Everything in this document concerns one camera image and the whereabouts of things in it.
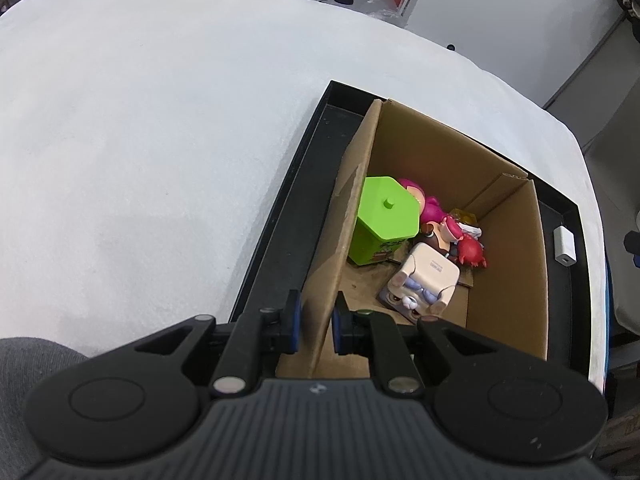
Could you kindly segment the purple white block figure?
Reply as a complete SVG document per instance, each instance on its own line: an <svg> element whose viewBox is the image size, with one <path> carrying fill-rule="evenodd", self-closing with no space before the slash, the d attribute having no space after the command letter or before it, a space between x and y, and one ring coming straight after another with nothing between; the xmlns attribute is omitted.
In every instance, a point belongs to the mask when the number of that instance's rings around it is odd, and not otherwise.
<svg viewBox="0 0 640 480"><path fill-rule="evenodd" d="M425 243L411 249L404 263L378 293L378 300L410 322L442 316L460 278L460 269Z"/></svg>

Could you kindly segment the green hexagonal container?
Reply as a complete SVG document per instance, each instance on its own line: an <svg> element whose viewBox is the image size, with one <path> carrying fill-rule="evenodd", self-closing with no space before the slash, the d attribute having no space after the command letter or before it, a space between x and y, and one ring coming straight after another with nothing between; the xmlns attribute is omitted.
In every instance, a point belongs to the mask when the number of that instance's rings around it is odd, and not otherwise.
<svg viewBox="0 0 640 480"><path fill-rule="evenodd" d="M419 231L419 202L392 177L366 177L348 258L367 266L390 258Z"/></svg>

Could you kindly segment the brown pink small figure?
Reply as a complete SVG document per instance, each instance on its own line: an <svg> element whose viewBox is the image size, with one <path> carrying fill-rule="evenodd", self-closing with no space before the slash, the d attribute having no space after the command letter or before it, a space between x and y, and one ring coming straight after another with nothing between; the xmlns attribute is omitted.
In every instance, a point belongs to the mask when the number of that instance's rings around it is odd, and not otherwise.
<svg viewBox="0 0 640 480"><path fill-rule="evenodd" d="M439 222L424 222L420 227L419 234L423 243L444 256L448 256L451 247L457 245L463 238L463 231L459 223L449 214L446 214Z"/></svg>

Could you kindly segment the red crab toy figure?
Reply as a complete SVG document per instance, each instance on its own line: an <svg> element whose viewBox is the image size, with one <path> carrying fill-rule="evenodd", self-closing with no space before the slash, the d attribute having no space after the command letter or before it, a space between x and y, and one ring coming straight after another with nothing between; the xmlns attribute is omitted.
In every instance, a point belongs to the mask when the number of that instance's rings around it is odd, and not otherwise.
<svg viewBox="0 0 640 480"><path fill-rule="evenodd" d="M451 245L449 258L459 266L487 268L484 245L480 241L483 232L472 212L454 208L450 216L457 221L462 239Z"/></svg>

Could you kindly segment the magenta cartoon figure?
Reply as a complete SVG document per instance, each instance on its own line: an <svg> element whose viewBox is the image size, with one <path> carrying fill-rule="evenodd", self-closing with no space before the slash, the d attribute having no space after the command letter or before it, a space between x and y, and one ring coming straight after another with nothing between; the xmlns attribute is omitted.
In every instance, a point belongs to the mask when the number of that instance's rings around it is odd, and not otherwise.
<svg viewBox="0 0 640 480"><path fill-rule="evenodd" d="M398 182L419 203L421 224L426 222L440 223L444 220L445 211L442 210L439 200L435 196L426 195L420 185L413 180L399 178Z"/></svg>

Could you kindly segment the brown cardboard box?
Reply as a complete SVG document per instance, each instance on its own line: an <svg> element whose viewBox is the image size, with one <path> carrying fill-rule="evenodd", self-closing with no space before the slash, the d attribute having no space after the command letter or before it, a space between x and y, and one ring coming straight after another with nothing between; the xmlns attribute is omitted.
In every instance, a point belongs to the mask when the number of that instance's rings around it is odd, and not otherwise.
<svg viewBox="0 0 640 480"><path fill-rule="evenodd" d="M360 378L331 347L335 299L413 326L425 315L545 358L549 293L534 182L465 134L375 101L349 142L302 291L302 338L281 378Z"/></svg>

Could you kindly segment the white USB charger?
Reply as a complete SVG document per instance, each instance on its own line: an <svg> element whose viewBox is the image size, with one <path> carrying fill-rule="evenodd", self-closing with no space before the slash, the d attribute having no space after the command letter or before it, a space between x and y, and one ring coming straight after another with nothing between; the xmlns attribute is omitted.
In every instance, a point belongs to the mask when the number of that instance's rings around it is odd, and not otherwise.
<svg viewBox="0 0 640 480"><path fill-rule="evenodd" d="M574 266L577 262L575 235L566 226L553 230L554 260L562 266Z"/></svg>

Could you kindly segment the black shallow tray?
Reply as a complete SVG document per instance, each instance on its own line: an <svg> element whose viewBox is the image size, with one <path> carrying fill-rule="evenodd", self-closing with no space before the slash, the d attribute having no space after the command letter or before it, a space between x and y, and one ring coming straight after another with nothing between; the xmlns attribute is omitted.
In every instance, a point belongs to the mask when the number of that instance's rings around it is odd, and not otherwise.
<svg viewBox="0 0 640 480"><path fill-rule="evenodd" d="M486 145L392 100L331 82L300 141L233 311L255 313L302 295L302 334L277 367L286 378L365 378L360 356L331 346L334 300L377 309L397 262L349 257L368 177L405 178L446 211L474 214L486 263L463 272L447 321L587 374L591 363L588 266L562 266L552 232L582 234L560 192Z"/></svg>

